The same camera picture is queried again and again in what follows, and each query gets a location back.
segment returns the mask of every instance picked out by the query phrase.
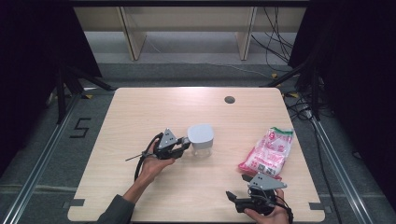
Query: pink package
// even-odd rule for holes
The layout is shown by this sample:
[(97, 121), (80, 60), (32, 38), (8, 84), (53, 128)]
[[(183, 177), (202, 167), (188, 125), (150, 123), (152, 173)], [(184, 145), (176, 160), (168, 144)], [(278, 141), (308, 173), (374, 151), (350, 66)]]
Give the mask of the pink package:
[(271, 177), (279, 177), (289, 156), (292, 139), (293, 129), (270, 128), (250, 150), (246, 160), (238, 165), (239, 169), (250, 175), (260, 172)]

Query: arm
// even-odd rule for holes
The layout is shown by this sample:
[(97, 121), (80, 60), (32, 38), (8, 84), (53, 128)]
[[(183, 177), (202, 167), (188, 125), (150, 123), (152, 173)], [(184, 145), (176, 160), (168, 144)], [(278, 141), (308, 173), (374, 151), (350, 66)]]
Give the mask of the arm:
[[(276, 195), (282, 199), (285, 199), (285, 195), (282, 189), (276, 189)], [(283, 204), (280, 199), (276, 200), (278, 203)], [(268, 216), (262, 216), (256, 211), (251, 209), (245, 209), (245, 214), (255, 220), (258, 224), (289, 224), (288, 213), (285, 209), (276, 206), (274, 211)]]
[[(155, 143), (151, 144), (149, 153), (152, 153)], [(134, 212), (134, 206), (142, 196), (149, 184), (154, 181), (163, 168), (173, 164), (175, 159), (158, 160), (153, 156), (148, 156), (142, 166), (142, 172), (131, 187), (121, 197), (117, 195), (107, 210), (99, 217), (97, 223), (106, 224), (125, 224), (129, 223), (131, 215)]]

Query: dark sleeve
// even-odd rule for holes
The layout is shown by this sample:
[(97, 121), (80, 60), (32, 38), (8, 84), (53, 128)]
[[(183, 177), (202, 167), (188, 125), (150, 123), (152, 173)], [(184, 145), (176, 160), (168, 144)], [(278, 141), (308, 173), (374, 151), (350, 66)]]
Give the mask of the dark sleeve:
[(126, 201), (120, 195), (116, 195), (107, 210), (99, 216), (96, 223), (126, 224), (129, 223), (133, 212), (134, 203)]

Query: light wood table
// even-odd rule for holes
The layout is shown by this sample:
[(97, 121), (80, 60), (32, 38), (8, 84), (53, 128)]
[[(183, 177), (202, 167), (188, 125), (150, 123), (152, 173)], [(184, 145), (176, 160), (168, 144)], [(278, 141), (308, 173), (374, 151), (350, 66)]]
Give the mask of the light wood table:
[[(235, 102), (227, 104), (227, 96)], [(200, 123), (213, 127), (213, 154), (199, 159), (192, 147), (186, 150), (147, 188), (132, 221), (252, 222), (236, 212), (225, 191), (248, 197), (248, 182), (237, 165), (269, 128), (292, 128), (278, 89), (118, 89), (75, 195), (84, 204), (71, 206), (69, 219), (96, 220), (116, 194), (122, 195), (134, 182), (138, 162), (125, 160), (146, 149), (154, 135), (169, 128), (177, 138), (187, 136), (187, 129)], [(322, 221), (324, 212), (309, 207), (319, 198), (296, 135), (280, 175), (288, 184), (285, 197), (294, 220)]]

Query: black round hole cover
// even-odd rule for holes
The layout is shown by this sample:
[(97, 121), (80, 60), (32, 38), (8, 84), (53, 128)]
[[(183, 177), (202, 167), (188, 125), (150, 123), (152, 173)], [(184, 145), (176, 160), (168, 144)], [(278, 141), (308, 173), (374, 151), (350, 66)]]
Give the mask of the black round hole cover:
[(233, 103), (235, 102), (235, 98), (233, 98), (232, 96), (226, 96), (226, 97), (224, 98), (224, 101), (225, 101), (227, 104), (233, 104)]

